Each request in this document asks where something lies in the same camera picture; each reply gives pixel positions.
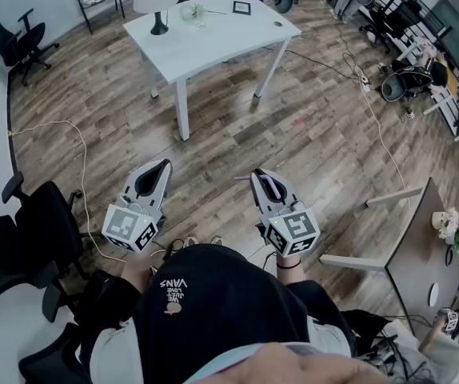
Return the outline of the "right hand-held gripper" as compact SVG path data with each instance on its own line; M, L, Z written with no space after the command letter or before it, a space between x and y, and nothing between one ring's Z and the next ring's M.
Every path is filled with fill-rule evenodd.
M269 183L261 178L262 174L273 179L281 199L275 198ZM255 205L262 214L262 237L266 244L274 247L278 256L290 257L314 248L320 236L319 226L313 211L297 201L296 190L290 181L271 170L255 169L251 172L251 190ZM266 207L273 204L285 207L277 212L266 212Z

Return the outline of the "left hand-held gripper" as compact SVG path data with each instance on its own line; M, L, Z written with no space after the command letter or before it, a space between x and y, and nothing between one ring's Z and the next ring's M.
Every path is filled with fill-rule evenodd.
M145 253L165 221L161 206L172 173L173 166L167 158L134 170L123 186L124 193L108 207L102 235L115 246Z

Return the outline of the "lavender plastic tube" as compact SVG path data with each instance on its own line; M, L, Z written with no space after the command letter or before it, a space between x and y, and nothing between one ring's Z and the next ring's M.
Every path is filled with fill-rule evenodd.
M281 199L281 194L279 192L279 189L276 187L275 182L268 174L259 174L258 177L262 178L263 180L269 183L269 187L273 191L275 198ZM235 177L234 179L236 181L245 181L245 180L250 180L250 176L239 176L239 177Z

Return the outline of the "person's right forearm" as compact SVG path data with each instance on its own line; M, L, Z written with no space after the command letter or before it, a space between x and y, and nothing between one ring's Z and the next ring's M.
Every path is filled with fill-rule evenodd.
M277 262L283 266L290 266L290 265L296 264L298 261L301 261L301 257L298 254L291 255L286 258L277 256L276 257L276 268L277 268ZM307 279L307 277L305 275L305 271L301 264L290 270L282 270L282 269L277 268L277 279L283 285L288 286L289 284L293 284L297 282L304 282Z

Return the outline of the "person's left forearm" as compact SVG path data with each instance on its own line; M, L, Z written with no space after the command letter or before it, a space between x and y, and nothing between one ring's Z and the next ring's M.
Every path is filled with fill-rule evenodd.
M146 290L151 276L151 258L143 254L132 254L126 259L121 278L139 293Z

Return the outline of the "person's black top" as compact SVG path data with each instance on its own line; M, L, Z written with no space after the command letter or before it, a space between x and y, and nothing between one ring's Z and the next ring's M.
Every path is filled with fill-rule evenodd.
M109 278L80 323L78 361L93 384L183 384L241 346L308 342L353 357L353 331L325 290L283 285L224 246L182 249L143 294Z

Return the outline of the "black office chair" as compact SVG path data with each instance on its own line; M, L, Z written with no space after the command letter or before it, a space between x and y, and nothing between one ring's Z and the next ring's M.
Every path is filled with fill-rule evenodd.
M0 23L0 56L6 67L22 70L22 85L28 86L28 74L33 64L44 66L47 70L51 68L51 64L42 60L44 53L50 49L58 49L58 42L51 43L43 48L39 47L42 42L46 24L40 22L36 26L30 27L29 15L34 11L33 8L25 12L19 19L25 26L25 33L21 35L21 31L11 33Z
M80 338L80 327L67 323L54 342L20 360L25 384L92 384L75 355Z
M13 217L0 216L0 295L20 284L43 290L42 313L53 322L63 306L75 312L81 297L67 294L62 287L69 268L74 266L83 279L89 278L79 262L85 235L72 213L83 193L75 190L64 198L48 181L25 194L23 182L22 173L16 172L2 190L3 202L17 198L21 207Z
M372 34L372 46L377 45L380 41L386 53L390 52L387 41L393 41L394 38L400 39L405 30L411 26L418 24L421 21L421 5L415 0L407 0L402 2L391 13L386 14L385 10L371 11L371 23L366 26L360 26L360 31L367 31Z

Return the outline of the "white table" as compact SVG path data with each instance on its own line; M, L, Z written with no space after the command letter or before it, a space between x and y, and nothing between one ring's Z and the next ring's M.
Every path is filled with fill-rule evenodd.
M251 15L235 14L233 1L249 2ZM169 9L169 30L161 36L150 33L154 24L152 14L124 25L142 57L154 66L167 84L174 87L178 129L183 141L190 137L186 94L188 78L239 55L274 45L273 54L254 92L254 96L260 98L290 39L301 34L292 22L259 0L191 0L190 3L226 12L226 15L206 15L206 27L199 28L181 18L181 5L177 4ZM283 26L275 26L275 21Z

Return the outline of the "dark wooden desk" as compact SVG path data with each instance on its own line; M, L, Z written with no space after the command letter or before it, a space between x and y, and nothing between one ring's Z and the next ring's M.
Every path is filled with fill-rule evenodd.
M434 180L429 178L424 186L371 198L365 204L371 208L417 195L420 198L407 224L384 258L323 254L320 262L386 274L405 315L431 322L440 309L453 304L459 286L459 259L432 225L433 214L444 210Z

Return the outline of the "white flower pot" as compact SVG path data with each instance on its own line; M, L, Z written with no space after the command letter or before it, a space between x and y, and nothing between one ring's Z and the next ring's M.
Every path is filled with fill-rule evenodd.
M432 226L437 231L438 237L447 239L454 236L459 226L459 213L454 207L445 211L432 213Z

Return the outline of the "black pod chair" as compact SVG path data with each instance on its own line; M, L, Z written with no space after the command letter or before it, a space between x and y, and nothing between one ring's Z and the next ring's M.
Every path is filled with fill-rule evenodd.
M429 91L440 93L447 87L448 79L447 67L433 58L421 66L407 60L393 60L376 91L387 102L396 102Z

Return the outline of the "artificial white flower stem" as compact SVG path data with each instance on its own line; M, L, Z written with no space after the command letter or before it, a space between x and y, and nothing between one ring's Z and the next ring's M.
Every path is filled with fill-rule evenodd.
M181 5L180 15L184 21L201 22L208 14L226 15L226 12L206 9L204 6L195 3Z

